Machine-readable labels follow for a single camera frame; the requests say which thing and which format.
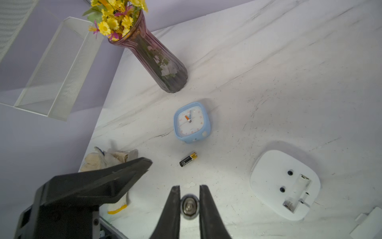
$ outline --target clock face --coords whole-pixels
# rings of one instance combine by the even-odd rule
[[[198,132],[204,126],[204,116],[199,106],[191,107],[178,115],[178,133],[185,137]]]

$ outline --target green leaf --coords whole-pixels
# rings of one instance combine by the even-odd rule
[[[84,14],[82,14],[82,16],[88,15],[89,13],[92,13],[92,12],[94,12],[94,10],[92,8],[90,8],[89,10],[84,12]]]
[[[136,15],[137,15],[137,13],[141,10],[141,8],[140,7],[136,7],[136,6],[134,6],[133,5],[133,8],[134,8],[134,11],[133,11],[133,22],[135,23],[136,21],[137,21],[137,17],[136,17]]]
[[[100,23],[102,21],[102,13],[100,12],[93,12],[91,13],[87,19],[90,21],[90,22],[94,22],[96,21],[97,23]]]
[[[86,12],[84,12],[84,14],[82,14],[82,15],[85,16],[85,15],[88,15],[88,14],[93,13],[93,12],[99,12],[99,13],[101,13],[102,9],[106,9],[105,6],[103,6],[103,5],[97,5],[97,6],[94,6],[94,7],[90,8],[89,10],[87,10]]]

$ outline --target blue alarm clock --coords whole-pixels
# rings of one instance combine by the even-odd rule
[[[200,102],[183,106],[175,112],[174,131],[178,139],[192,143],[203,140],[211,133],[206,108]]]

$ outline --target white plastic block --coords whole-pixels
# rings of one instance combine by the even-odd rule
[[[366,218],[364,218],[360,225],[356,226],[356,228],[350,233],[350,236],[354,239],[373,239],[381,229],[382,209],[376,207]]]

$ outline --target clock hand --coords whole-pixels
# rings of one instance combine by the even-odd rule
[[[187,121],[188,121],[188,122],[190,122],[190,123],[191,123],[191,119],[190,119],[191,117],[190,117],[190,118],[188,118],[188,116],[185,116],[185,118],[187,119]]]

